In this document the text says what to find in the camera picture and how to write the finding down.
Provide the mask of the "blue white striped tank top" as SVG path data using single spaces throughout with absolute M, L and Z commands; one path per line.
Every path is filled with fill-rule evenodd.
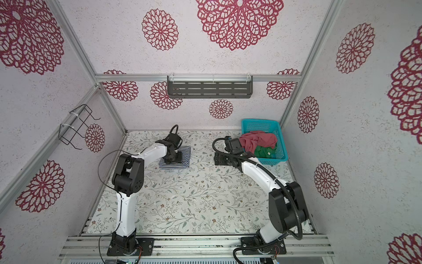
M 191 160 L 191 147 L 181 146 L 176 150 L 176 158 L 166 159 L 161 158 L 159 161 L 159 169 L 161 170 L 175 170 L 188 169 Z

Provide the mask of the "maroon red tank top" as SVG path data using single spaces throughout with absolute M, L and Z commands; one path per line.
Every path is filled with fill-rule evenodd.
M 275 134 L 259 130 L 243 134 L 240 136 L 239 140 L 242 147 L 247 152 L 254 152 L 257 146 L 276 147 L 278 142 Z

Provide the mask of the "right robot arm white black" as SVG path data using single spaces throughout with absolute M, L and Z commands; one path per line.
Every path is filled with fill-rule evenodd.
M 261 244 L 292 236 L 303 239 L 302 223 L 309 219 L 307 205 L 301 186 L 297 182 L 286 182 L 265 168 L 256 157 L 216 152 L 217 166 L 232 166 L 250 177 L 262 190 L 268 193 L 269 222 L 257 231 Z

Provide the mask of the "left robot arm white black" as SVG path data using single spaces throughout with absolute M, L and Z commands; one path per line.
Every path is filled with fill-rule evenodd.
M 114 235 L 129 238 L 136 234 L 136 197 L 144 184 L 145 168 L 159 159 L 168 163 L 181 163 L 182 155 L 178 153 L 181 145 L 181 141 L 172 143 L 158 140 L 139 154 L 119 156 L 112 178 L 113 189 L 118 198 L 118 218 Z

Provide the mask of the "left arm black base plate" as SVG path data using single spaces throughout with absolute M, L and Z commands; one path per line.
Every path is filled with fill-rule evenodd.
M 111 242 L 107 256 L 151 256 L 154 243 L 153 238 L 136 238 L 125 246 Z

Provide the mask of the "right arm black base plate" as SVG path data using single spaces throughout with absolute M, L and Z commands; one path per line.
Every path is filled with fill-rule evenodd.
M 284 255 L 287 253 L 284 240 L 280 238 L 267 244 L 256 236 L 244 236 L 240 241 L 243 255 Z

